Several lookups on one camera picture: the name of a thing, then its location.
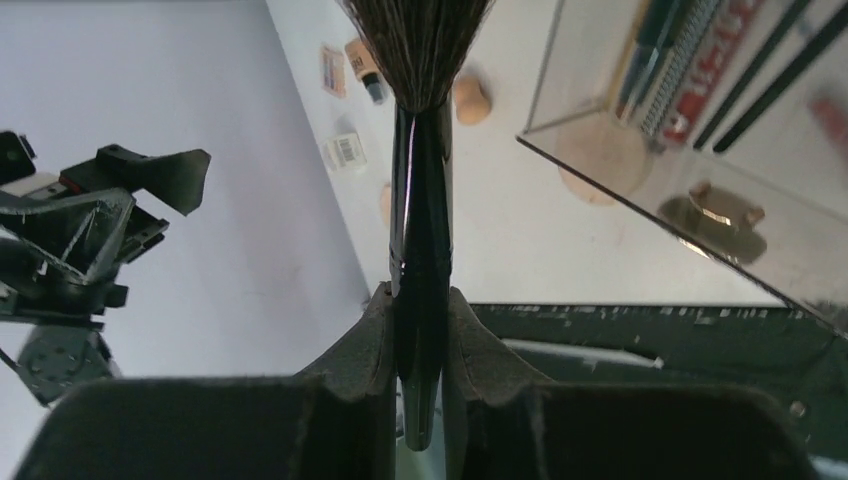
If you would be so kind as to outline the long black makeup pencil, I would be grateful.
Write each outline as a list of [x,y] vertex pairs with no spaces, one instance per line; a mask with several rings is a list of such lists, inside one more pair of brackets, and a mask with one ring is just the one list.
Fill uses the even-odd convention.
[[785,8],[779,20],[769,29],[768,35],[756,50],[751,51],[744,58],[745,69],[737,76],[732,87],[721,98],[722,102],[713,111],[713,115],[693,142],[693,148],[695,150],[700,151],[703,149],[727,115],[733,110],[738,100],[744,95],[745,90],[777,50],[782,40],[792,29],[799,30],[803,39],[811,37],[812,27],[805,19],[805,10],[811,4],[811,1],[782,1],[782,4],[785,5]]

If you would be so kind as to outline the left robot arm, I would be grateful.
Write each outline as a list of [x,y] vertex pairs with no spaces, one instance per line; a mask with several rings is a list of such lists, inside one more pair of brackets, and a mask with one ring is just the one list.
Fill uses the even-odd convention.
[[209,154],[142,155],[111,144],[56,175],[36,170],[27,138],[1,134],[1,319],[27,324],[3,363],[37,403],[119,373],[102,316],[125,305],[120,269],[163,241],[168,222],[141,208],[140,191],[181,215],[202,203]]

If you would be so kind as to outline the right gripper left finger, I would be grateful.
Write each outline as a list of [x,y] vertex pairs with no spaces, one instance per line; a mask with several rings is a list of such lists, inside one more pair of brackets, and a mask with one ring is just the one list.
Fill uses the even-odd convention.
[[387,284],[292,376],[93,382],[49,414],[19,479],[391,479],[396,374]]

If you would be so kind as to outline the silver mascara wand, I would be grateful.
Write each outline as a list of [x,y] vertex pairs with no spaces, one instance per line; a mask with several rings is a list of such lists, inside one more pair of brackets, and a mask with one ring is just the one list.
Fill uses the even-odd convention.
[[671,103],[682,85],[699,45],[713,22],[720,0],[695,1],[688,10],[678,30],[671,57],[655,89],[653,101],[645,113],[640,131],[646,138],[654,138],[667,116]]

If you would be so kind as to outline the black powder brush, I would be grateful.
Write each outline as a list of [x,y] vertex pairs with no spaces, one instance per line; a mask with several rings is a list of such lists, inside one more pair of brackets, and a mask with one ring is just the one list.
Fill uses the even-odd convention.
[[405,441],[432,440],[452,273],[451,92],[489,1],[344,1],[395,99],[389,267]]

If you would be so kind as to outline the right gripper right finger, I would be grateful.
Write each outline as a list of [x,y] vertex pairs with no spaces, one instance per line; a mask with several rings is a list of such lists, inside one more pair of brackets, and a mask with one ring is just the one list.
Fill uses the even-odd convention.
[[450,479],[814,479],[766,394],[731,385],[557,382],[450,292],[443,371]]

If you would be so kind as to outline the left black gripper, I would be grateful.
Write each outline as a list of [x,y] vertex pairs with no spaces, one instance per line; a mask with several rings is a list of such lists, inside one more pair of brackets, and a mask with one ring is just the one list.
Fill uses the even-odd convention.
[[92,326],[125,306],[119,270],[165,238],[169,223],[139,207],[146,190],[187,216],[202,203],[211,155],[194,149],[142,155],[117,144],[66,168],[28,193],[35,152],[25,136],[1,134],[1,320]]

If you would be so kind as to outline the orange clear drawer organizer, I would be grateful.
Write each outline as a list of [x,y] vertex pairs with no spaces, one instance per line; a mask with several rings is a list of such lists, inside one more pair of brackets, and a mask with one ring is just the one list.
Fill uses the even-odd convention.
[[[792,29],[702,150],[693,142],[779,20],[782,1],[764,1],[688,141],[670,147],[640,131],[695,1],[683,1],[674,42],[627,124],[614,105],[649,1],[560,1],[554,10],[530,116],[519,141],[554,164],[580,193],[614,199],[666,229],[696,253],[727,265],[833,331],[847,331],[847,28],[729,150],[715,143],[843,1],[811,1],[812,35]],[[621,195],[555,155],[560,129],[606,113],[638,131],[653,158],[648,178]]]

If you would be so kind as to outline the black concealer stick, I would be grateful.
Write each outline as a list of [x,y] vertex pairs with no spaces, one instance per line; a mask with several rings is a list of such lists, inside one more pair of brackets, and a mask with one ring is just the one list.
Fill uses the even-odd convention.
[[614,114],[627,124],[641,106],[658,68],[674,42],[683,1],[654,0],[647,3],[626,56],[626,69],[615,101]]

